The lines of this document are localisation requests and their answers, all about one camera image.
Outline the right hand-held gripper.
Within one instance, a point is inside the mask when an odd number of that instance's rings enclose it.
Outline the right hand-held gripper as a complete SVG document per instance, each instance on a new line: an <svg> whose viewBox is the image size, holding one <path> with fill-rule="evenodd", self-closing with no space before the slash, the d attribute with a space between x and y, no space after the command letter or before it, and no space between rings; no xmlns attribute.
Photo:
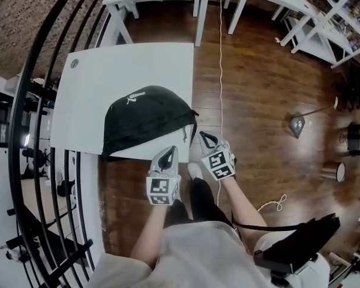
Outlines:
<svg viewBox="0 0 360 288"><path fill-rule="evenodd" d="M213 131L199 132L202 163L216 181L235 175L235 156L229 143Z"/></svg>

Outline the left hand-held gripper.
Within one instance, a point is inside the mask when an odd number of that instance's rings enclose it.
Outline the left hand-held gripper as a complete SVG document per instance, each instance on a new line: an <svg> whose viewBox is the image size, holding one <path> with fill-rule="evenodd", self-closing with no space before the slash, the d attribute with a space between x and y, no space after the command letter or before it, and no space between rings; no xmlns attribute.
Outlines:
<svg viewBox="0 0 360 288"><path fill-rule="evenodd" d="M170 168L164 169L167 160L162 158L170 150ZM151 205L173 205L180 188L181 176L178 173L178 148L173 145L161 150L151 161L146 177L146 195Z"/></svg>

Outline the black Puma bag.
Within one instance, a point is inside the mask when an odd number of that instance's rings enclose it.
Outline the black Puma bag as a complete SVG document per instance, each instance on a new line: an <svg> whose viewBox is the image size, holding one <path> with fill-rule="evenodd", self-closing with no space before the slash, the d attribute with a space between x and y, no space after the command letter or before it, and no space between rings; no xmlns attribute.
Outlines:
<svg viewBox="0 0 360 288"><path fill-rule="evenodd" d="M192 125L199 114L176 93L162 86L146 86L112 103L104 119L102 157L132 148Z"/></svg>

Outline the person's right forearm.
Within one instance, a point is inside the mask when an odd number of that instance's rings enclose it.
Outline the person's right forearm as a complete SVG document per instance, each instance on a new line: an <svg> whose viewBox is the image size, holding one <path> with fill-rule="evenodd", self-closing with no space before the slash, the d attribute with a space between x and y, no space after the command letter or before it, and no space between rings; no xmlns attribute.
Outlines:
<svg viewBox="0 0 360 288"><path fill-rule="evenodd" d="M257 212L256 208L247 199L233 177L230 176L224 178L221 180L221 183L224 186L226 195L231 205L233 217L236 222L243 225L262 227L267 226L263 217ZM238 229L247 248L250 251L253 251L257 241L263 235L263 233L243 227L238 227Z"/></svg>

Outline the person's left forearm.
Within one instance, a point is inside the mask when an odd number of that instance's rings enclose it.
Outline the person's left forearm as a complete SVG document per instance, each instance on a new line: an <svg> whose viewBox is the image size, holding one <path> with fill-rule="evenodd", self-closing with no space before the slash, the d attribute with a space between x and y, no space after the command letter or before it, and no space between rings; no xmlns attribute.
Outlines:
<svg viewBox="0 0 360 288"><path fill-rule="evenodd" d="M131 258L153 268L157 262L163 238L166 205L154 205L131 252Z"/></svg>

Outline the person's white right shoe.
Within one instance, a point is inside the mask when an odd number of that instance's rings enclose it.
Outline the person's white right shoe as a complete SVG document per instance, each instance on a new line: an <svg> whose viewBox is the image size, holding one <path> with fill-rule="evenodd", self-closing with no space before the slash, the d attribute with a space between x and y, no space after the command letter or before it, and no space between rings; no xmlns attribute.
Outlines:
<svg viewBox="0 0 360 288"><path fill-rule="evenodd" d="M203 179L201 168L196 163L188 163L187 170L191 180Z"/></svg>

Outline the person's black trousers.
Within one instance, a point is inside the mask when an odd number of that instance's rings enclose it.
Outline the person's black trousers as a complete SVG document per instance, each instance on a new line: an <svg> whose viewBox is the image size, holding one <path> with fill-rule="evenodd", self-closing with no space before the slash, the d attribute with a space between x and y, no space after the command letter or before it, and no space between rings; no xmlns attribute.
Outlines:
<svg viewBox="0 0 360 288"><path fill-rule="evenodd" d="M215 204L212 190L203 179L195 178L190 182L190 206L193 219L188 216L184 203L175 199L166 214L164 228L206 221L219 221L232 227L231 221Z"/></svg>

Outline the white square table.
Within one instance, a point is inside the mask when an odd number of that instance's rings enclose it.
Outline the white square table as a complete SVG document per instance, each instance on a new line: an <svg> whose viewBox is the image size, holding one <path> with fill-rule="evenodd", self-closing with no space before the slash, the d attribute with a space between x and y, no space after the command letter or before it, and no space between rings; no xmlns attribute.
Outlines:
<svg viewBox="0 0 360 288"><path fill-rule="evenodd" d="M70 64L79 60L75 68ZM146 86L165 87L192 104L194 45L140 43L68 55L53 110L50 145L100 155L110 105Z"/></svg>

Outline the person's light grey shirt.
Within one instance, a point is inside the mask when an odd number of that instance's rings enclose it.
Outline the person's light grey shirt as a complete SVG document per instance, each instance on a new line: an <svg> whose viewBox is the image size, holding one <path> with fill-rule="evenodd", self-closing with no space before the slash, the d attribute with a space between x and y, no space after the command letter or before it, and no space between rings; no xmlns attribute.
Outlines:
<svg viewBox="0 0 360 288"><path fill-rule="evenodd" d="M128 257L100 257L87 288L279 288L255 265L236 232L206 221L164 230L156 265Z"/></svg>

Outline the round metal bin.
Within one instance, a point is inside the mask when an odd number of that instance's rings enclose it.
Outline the round metal bin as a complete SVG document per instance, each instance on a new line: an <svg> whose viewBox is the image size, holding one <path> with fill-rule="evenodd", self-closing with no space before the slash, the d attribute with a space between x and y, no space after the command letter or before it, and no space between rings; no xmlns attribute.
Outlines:
<svg viewBox="0 0 360 288"><path fill-rule="evenodd" d="M323 179L343 182L346 175L346 166L343 162L326 162L321 171Z"/></svg>

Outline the black metal railing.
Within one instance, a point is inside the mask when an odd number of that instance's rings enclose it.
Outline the black metal railing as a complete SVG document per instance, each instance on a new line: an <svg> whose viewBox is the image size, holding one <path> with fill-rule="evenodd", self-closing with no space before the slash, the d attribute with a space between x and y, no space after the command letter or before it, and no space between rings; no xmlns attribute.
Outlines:
<svg viewBox="0 0 360 288"><path fill-rule="evenodd" d="M37 32L35 40L31 46L29 55L20 73L20 79L12 104L10 126L8 130L8 173L10 180L11 197L13 201L13 209L17 220L17 226L23 239L23 244L30 258L30 264L36 266L36 269L33 271L33 273L35 277L42 277L44 280L43 284L41 284L39 288L72 288L71 284L68 281L68 278L65 276L67 271L72 272L77 286L79 288L83 288L83 283L74 267L75 263L79 263L81 265L83 274L86 279L89 278L89 274L86 270L84 262L88 261L90 267L94 267L90 250L90 247L93 245L93 241L87 239L87 237L84 236L84 244L78 244L77 235L74 228L73 212L70 199L67 200L67 215L73 237L74 251L67 251L66 241L64 238L61 224L62 215L58 211L56 181L52 181L52 204L53 211L55 213L55 221L59 232L58 237L65 256L65 259L61 262L56 259L54 250L52 248L52 243L49 239L51 236L51 232L48 230L48 225L45 220L45 213L41 198L39 173L34 173L35 198L37 203L37 211L40 216L39 224L37 225L33 225L32 222L29 220L28 215L30 211L24 203L21 185L20 150L22 148L22 119L26 96L30 92L34 92L38 96L36 122L34 127L34 165L37 166L42 112L44 109L44 105L48 100L53 101L56 99L50 89L50 76L53 71L56 59L58 57L59 50L62 46L62 43L64 42L65 36L76 14L80 10L85 0L80 0L75 6L75 9L68 18L65 27L63 28L59 36L58 42L50 60L49 67L47 69L46 76L44 78L44 85L40 86L33 84L31 82L31 77L40 52L43 48L44 42L47 39L47 36L51 28L53 27L53 24L57 20L58 16L60 15L61 11L64 9L68 1L69 0L57 0ZM82 31L97 2L98 0L93 0L89 10L84 16L72 42L70 49L72 52L76 49Z"/></svg>

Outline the white shelf rack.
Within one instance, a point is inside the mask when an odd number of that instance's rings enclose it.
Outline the white shelf rack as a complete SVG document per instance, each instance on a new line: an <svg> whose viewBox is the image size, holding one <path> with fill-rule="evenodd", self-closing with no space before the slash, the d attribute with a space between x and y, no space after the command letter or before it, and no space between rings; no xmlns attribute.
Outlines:
<svg viewBox="0 0 360 288"><path fill-rule="evenodd" d="M315 12L292 37L292 51L301 51L337 67L360 62L360 0L307 0Z"/></svg>

